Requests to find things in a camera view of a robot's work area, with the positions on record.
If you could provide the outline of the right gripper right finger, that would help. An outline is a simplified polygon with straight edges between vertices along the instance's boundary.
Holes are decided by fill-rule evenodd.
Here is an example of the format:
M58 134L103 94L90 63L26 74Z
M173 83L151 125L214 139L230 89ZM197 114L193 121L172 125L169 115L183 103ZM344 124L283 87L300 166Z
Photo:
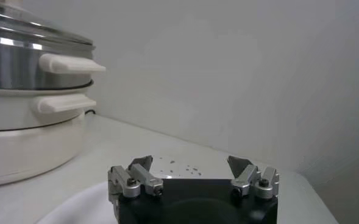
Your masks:
M230 181L239 198L254 194L262 200L270 200L279 195L280 175L273 167L264 172L248 159L229 156L227 158L234 179Z

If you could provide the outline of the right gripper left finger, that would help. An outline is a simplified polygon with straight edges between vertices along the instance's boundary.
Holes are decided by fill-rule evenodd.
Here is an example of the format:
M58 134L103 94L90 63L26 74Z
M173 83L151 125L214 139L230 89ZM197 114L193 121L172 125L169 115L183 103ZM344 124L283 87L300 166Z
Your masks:
M163 194L163 180L153 176L149 171L153 162L151 155L135 158L125 169L123 166L112 166L107 172L108 199L118 201L120 196L137 198L141 188L153 197Z

